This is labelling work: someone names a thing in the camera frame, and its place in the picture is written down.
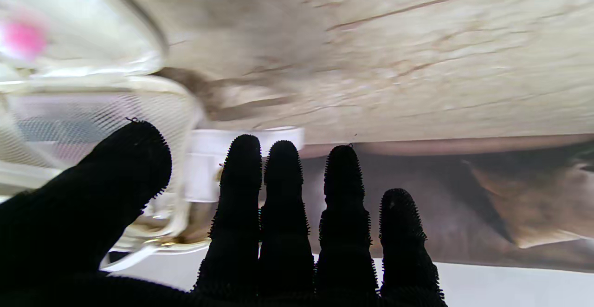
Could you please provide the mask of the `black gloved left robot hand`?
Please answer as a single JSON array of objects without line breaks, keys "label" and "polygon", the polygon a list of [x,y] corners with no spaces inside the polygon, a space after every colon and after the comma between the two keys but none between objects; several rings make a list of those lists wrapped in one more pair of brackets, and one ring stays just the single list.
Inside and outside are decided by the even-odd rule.
[{"label": "black gloved left robot hand", "polygon": [[262,161],[258,137],[231,142],[208,252],[189,292],[108,275],[100,263],[169,184],[158,129],[131,119],[74,167],[1,204],[3,307],[445,307],[439,272],[411,195],[380,205],[383,284],[370,255],[370,214],[354,148],[336,146],[324,176],[321,250],[314,262],[295,145]]}]

